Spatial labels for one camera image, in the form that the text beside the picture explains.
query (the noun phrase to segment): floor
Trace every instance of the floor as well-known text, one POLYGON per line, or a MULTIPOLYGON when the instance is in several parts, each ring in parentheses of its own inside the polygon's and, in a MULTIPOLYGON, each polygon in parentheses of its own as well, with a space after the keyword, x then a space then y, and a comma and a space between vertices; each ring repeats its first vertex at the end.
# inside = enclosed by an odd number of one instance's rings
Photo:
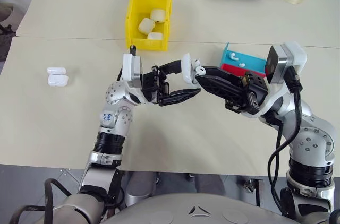
MULTIPOLYGON (((0 223, 8 223, 12 213, 22 205, 44 205, 45 179, 55 178, 71 193, 76 193, 82 173, 83 170, 81 169, 0 165, 0 223)), ((123 188, 126 187, 127 177, 128 175, 123 177, 123 188)), ((244 182, 249 178, 250 177, 221 175, 227 196, 251 204, 256 204, 255 193, 249 193, 243 188, 244 182)), ((263 207, 270 211, 278 212, 274 201, 271 198, 268 178, 256 178, 263 179, 265 184, 263 207)), ((336 183, 340 185, 340 178, 336 178, 336 183)), ((277 190, 279 191, 285 186, 285 178, 280 177, 277 183, 277 190)), ((156 195, 178 192, 195 193, 196 189, 194 181, 188 181, 186 175, 181 173, 160 173, 160 183, 156 186, 156 195)), ((63 201, 64 195, 62 192, 54 189, 53 194, 55 205, 63 201)), ((336 195, 336 207, 339 208, 339 190, 337 190, 336 195)), ((41 212, 25 212, 20 218, 20 223, 31 224, 41 216, 41 212)))
POLYGON ((1 74, 2 68, 4 67, 4 64, 5 64, 4 61, 0 61, 0 74, 1 74))

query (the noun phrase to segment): black cable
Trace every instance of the black cable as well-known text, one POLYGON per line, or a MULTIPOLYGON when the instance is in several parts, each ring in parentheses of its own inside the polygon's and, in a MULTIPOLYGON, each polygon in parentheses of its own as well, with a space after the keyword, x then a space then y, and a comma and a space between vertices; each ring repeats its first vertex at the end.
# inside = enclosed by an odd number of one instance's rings
POLYGON ((117 81, 119 81, 122 77, 122 73, 123 73, 123 68, 121 68, 119 74, 118 74, 118 77, 117 77, 117 81))
POLYGON ((56 179, 49 178, 44 182, 45 187, 45 215, 44 224, 52 224, 53 222, 53 192, 52 184, 60 189, 66 196, 70 196, 71 193, 56 179))
POLYGON ((20 216, 25 211, 44 211, 45 207, 42 205, 25 205, 19 209, 17 209, 10 220, 10 224, 18 224, 20 216))
POLYGON ((268 166, 267 166, 269 182, 272 185, 272 193, 273 193, 273 190, 274 190, 274 201, 275 201, 277 207, 279 208, 280 212, 282 212, 283 210, 282 210, 282 207, 281 207, 281 203, 278 200, 278 195, 275 192, 275 184, 273 183, 273 180, 271 180, 270 167, 271 167, 271 163, 272 163, 273 159, 276 158, 284 148, 286 148, 290 143, 292 143, 294 141, 294 139, 296 138, 296 136, 298 135, 298 133, 300 131, 301 119, 302 119, 302 117, 301 117, 302 112, 301 112, 300 90, 295 89, 293 91, 293 94, 294 94, 294 105, 295 105, 295 129, 294 129, 294 132, 287 141, 285 141, 283 144, 281 144, 279 147, 277 147, 276 150, 272 153, 272 155, 270 156, 270 158, 268 160, 268 166))
POLYGON ((125 192, 124 192, 124 189, 122 187, 121 187, 121 192, 122 192, 122 199, 119 201, 117 206, 120 206, 124 202, 124 199, 125 199, 125 192))
POLYGON ((122 199, 119 201, 119 203, 105 204, 106 207, 108 207, 108 208, 116 208, 116 207, 119 207, 124 202, 124 199, 125 199, 124 189, 121 187, 120 191, 122 192, 122 199))
MULTIPOLYGON (((277 133, 276 148, 279 148, 279 146, 281 144, 282 131, 283 131, 283 124, 281 123, 279 125, 279 129, 278 129, 278 133, 277 133)), ((279 156, 279 154, 277 154, 276 157, 275 157, 274 179, 271 180, 271 177, 269 177, 269 182, 270 182, 270 185, 271 185, 271 195, 273 196, 275 204, 280 209, 280 207, 279 207, 279 205, 281 205, 280 198, 275 191, 275 184, 276 184, 276 181, 277 181, 277 178, 278 178, 279 164, 280 164, 280 156, 279 156)))

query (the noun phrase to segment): table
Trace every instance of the table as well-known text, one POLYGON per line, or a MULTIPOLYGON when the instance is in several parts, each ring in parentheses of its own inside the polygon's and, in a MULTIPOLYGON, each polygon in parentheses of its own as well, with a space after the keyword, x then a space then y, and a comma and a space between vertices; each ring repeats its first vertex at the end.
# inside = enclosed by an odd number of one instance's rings
MULTIPOLYGON (((224 44, 170 42, 169 51, 139 51, 143 72, 180 59, 187 52, 204 65, 218 65, 224 44)), ((230 49, 265 58, 270 45, 231 44, 230 49)), ((303 47, 308 61, 301 74, 302 98, 313 112, 340 124, 340 53, 336 48, 303 47)), ((93 149, 105 92, 117 77, 124 40, 15 37, 0 76, 0 163, 84 168, 93 149), (65 66, 69 85, 47 85, 46 67, 65 66)), ((186 88, 180 75, 170 89, 186 88)), ((122 169, 265 176, 277 132, 224 108, 224 101, 201 92, 167 107, 137 106, 124 143, 122 169)), ((340 156, 340 147, 335 154, 340 156)), ((281 154, 280 176, 288 169, 281 154)), ((340 169, 334 169, 340 176, 340 169)))
MULTIPOLYGON (((32 0, 22 37, 125 39, 129 0, 32 0)), ((171 42, 339 48, 339 0, 173 0, 171 42)))

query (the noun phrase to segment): white earbud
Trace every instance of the white earbud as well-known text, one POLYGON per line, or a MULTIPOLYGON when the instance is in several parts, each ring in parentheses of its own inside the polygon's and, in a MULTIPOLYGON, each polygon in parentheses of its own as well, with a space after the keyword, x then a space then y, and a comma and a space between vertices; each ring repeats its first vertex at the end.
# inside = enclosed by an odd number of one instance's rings
POLYGON ((196 74, 198 74, 198 75, 206 75, 206 70, 205 70, 205 68, 202 67, 202 66, 196 67, 196 74))
POLYGON ((235 53, 230 53, 230 54, 229 54, 229 58, 232 59, 232 60, 234 60, 234 61, 238 61, 239 58, 236 58, 235 55, 236 55, 235 53))
POLYGON ((193 66, 193 68, 196 69, 196 67, 201 65, 201 62, 198 59, 195 59, 194 64, 195 64, 195 66, 193 66))

